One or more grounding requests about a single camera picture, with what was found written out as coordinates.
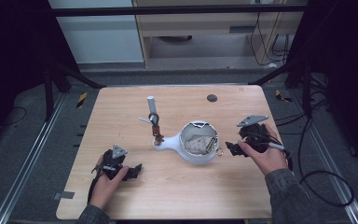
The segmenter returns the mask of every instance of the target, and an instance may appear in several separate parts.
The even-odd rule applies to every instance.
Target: hand
[[[101,156],[101,158],[98,160],[97,165],[101,164],[102,160],[103,156]],[[89,200],[89,204],[104,210],[115,194],[118,184],[121,182],[128,171],[129,167],[124,166],[118,171],[117,175],[112,180],[110,180],[106,174],[101,175],[95,184],[91,199]]]
[[[277,138],[277,134],[272,131],[272,129],[267,124],[265,125],[268,134],[274,138]],[[264,175],[267,175],[272,171],[288,168],[283,152],[277,148],[268,147],[264,153],[259,153],[250,147],[247,143],[242,141],[239,141],[238,145],[240,145],[243,152],[245,152],[255,161],[255,164]]]

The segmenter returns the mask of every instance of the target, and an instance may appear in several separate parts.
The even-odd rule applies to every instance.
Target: gray floor
[[[156,38],[153,43],[151,61],[147,68],[118,69],[115,73],[87,71],[84,75],[108,86],[246,84],[263,77],[273,69],[268,65],[257,64],[244,36],[193,36],[190,41],[182,41],[180,38]],[[274,64],[280,66],[280,58],[277,57],[277,60]],[[288,120],[281,120],[283,118],[301,113],[301,103],[298,102],[301,99],[301,87],[286,90],[282,85],[284,78],[285,74],[263,86],[277,124]],[[64,189],[98,90],[87,87],[75,79],[69,80],[73,85],[69,93],[55,91],[55,100],[63,99],[61,112],[46,143],[41,147],[40,154],[37,155],[21,194],[14,200],[15,206],[9,211],[10,223],[72,223],[56,218],[55,211],[59,201],[53,199],[53,196]],[[294,101],[288,103],[278,100],[275,95],[277,89],[282,92],[283,97],[289,97]],[[79,95],[84,91],[88,96],[82,108],[78,109],[76,104]],[[323,99],[322,94],[315,94],[314,104]],[[0,205],[43,128],[43,86],[19,94],[15,106],[7,117],[7,124],[3,125],[0,132]],[[358,205],[358,157],[351,155],[345,135],[337,125],[334,115],[326,108],[321,106],[313,111],[313,126],[306,132],[301,148],[302,167],[307,173],[316,169],[329,169],[331,167],[328,165],[333,164],[353,187],[355,204]],[[292,151],[296,176],[299,176],[296,155],[300,135],[295,133],[300,133],[304,125],[305,120],[299,119],[288,125],[279,126],[283,143]],[[318,136],[322,139],[322,144],[318,142]],[[327,165],[326,154],[331,159]],[[340,191],[340,184],[334,184],[335,181],[335,178],[325,175],[316,175],[310,179],[311,185],[324,197],[339,203],[337,192]],[[312,193],[310,195],[326,223],[358,223],[348,215],[353,211],[353,207],[331,206]],[[266,220],[255,219],[251,220],[252,222],[266,223]]]

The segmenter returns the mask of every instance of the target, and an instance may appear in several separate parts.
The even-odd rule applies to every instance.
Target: sleeve
[[[309,197],[289,169],[273,171],[265,178],[274,224],[323,223]]]
[[[109,220],[110,217],[103,210],[89,204],[83,210],[76,224],[105,224],[109,223]]]

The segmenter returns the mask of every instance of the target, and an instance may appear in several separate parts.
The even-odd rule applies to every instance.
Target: black wire
[[[276,63],[278,62],[279,60],[274,60],[274,59],[271,59],[269,57],[269,55],[267,54],[267,48],[266,48],[266,44],[264,43],[264,39],[263,39],[263,36],[261,35],[261,30],[260,30],[260,12],[257,13],[257,20],[255,22],[255,28],[254,30],[252,31],[252,34],[251,34],[251,39],[250,39],[250,42],[251,42],[251,49],[254,53],[254,56],[255,56],[255,49],[253,48],[253,35],[255,33],[255,29],[256,27],[258,27],[258,32],[260,33],[260,38],[261,38],[261,42],[263,43],[263,48],[264,48],[264,53],[266,54],[266,56],[270,59],[270,62],[269,63],[260,63],[258,60],[257,60],[257,57],[255,57],[255,61],[257,62],[258,65],[268,65],[270,63]]]
[[[282,57],[284,63],[286,63],[287,56],[289,55],[288,52],[289,52],[289,35],[286,35],[286,40],[284,42],[283,57]]]
[[[323,105],[328,105],[328,102],[326,100],[322,100],[319,103],[315,104],[312,106],[312,110],[318,110],[320,109]]]
[[[302,133],[279,133],[279,134],[287,134],[287,135],[300,135]]]
[[[309,117],[306,121],[306,125],[304,126],[304,130],[303,133],[301,134],[301,138],[300,138],[300,144],[298,146],[298,153],[297,153],[297,162],[298,162],[298,171],[300,172],[300,176],[301,176],[301,180],[299,181],[300,184],[302,184],[303,182],[307,185],[307,187],[309,188],[310,191],[312,191],[313,194],[315,194],[319,199],[321,199],[322,201],[324,201],[325,203],[328,203],[330,205],[333,205],[335,207],[345,207],[350,205],[353,200],[354,200],[354,193],[353,193],[353,189],[350,186],[350,184],[340,175],[334,174],[332,172],[328,172],[325,170],[316,170],[313,172],[310,172],[306,175],[304,175],[303,170],[302,170],[302,166],[301,166],[301,147],[302,147],[302,143],[304,140],[304,135],[305,132],[307,131],[307,126],[309,125],[309,122],[312,121],[312,117]],[[346,203],[334,203],[331,202],[327,199],[325,199],[322,195],[320,195],[318,192],[316,192],[315,189],[313,189],[310,184],[307,182],[307,178],[312,176],[312,175],[316,175],[316,174],[327,174],[327,175],[333,175],[335,177],[337,177],[338,179],[340,179],[343,183],[345,183],[347,185],[347,187],[350,189],[351,191],[351,198],[346,202]]]
[[[243,133],[243,134],[251,135],[251,136],[254,136],[254,137],[257,137],[257,138],[262,138],[264,140],[268,140],[268,141],[270,141],[272,143],[275,143],[277,145],[280,145],[280,146],[282,145],[282,143],[277,138],[275,138],[275,137],[273,137],[271,135],[268,135],[268,137],[265,137],[265,136],[263,136],[261,134],[258,134],[258,133]]]
[[[275,55],[275,56],[282,56],[282,55],[279,55],[279,54],[276,54],[275,51],[280,51],[280,50],[275,50],[275,44],[277,43],[277,40],[278,40],[278,36],[279,35],[275,35],[275,38],[274,38],[274,42],[272,42],[272,47],[271,47],[271,51],[272,51],[272,54]]]
[[[285,118],[275,119],[275,121],[277,121],[277,120],[282,120],[282,119],[290,119],[290,118],[292,118],[292,117],[299,116],[299,115],[302,115],[302,114],[294,114],[294,115],[290,115],[290,116],[287,116],[287,117],[285,117]]]
[[[25,116],[27,115],[27,110],[26,110],[24,107],[22,107],[22,106],[14,106],[13,109],[22,109],[22,110],[24,111],[24,114],[22,115],[21,118],[15,120],[15,121],[9,122],[9,123],[4,123],[3,125],[15,124],[15,123],[19,122],[20,120],[24,119]]]
[[[300,115],[298,115],[295,119],[291,119],[291,120],[286,121],[286,122],[284,122],[284,123],[277,124],[276,126],[279,127],[279,126],[283,126],[283,125],[286,125],[286,124],[289,124],[289,123],[293,123],[293,122],[295,122],[296,120],[299,120],[299,119],[301,119],[301,118],[304,117],[304,116],[305,116],[305,114],[300,114]]]
[[[325,96],[325,91],[315,91],[310,95],[310,97],[312,97],[313,95],[319,94],[319,93]]]

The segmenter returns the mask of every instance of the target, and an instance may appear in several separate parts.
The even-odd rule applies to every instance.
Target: aluminum rail
[[[34,145],[29,152],[27,159],[25,160],[19,171],[19,174],[16,177],[16,180],[11,186],[6,198],[0,205],[0,224],[7,223],[17,200],[20,198],[28,177],[34,168],[34,165],[36,164],[37,158],[39,157],[39,154],[48,139],[48,135],[50,134],[58,115],[60,114],[64,98],[65,94],[60,93],[56,105],[54,106],[54,113],[52,114],[51,118],[44,123],[39,135],[34,141]]]
[[[298,107],[298,109],[303,112],[302,106],[301,106],[301,97],[299,96],[299,93],[296,91],[290,91],[290,94],[294,96],[294,101]],[[320,136],[317,128],[315,125],[310,125],[310,137],[315,144],[316,151],[319,154],[319,157],[326,168],[327,171],[332,172],[336,175],[342,176],[342,173],[339,171],[336,163],[334,162],[332,156],[328,152],[327,146],[324,144],[324,140]],[[331,177],[332,184],[336,190],[336,193],[338,195],[338,198],[341,200],[342,203],[346,203],[349,201],[351,197],[351,192],[349,188],[345,185],[344,182],[338,180],[335,177]],[[358,224],[358,202],[356,201],[356,198],[353,200],[353,202],[345,207],[345,210],[348,214],[348,217],[350,218],[351,222],[354,224]]]

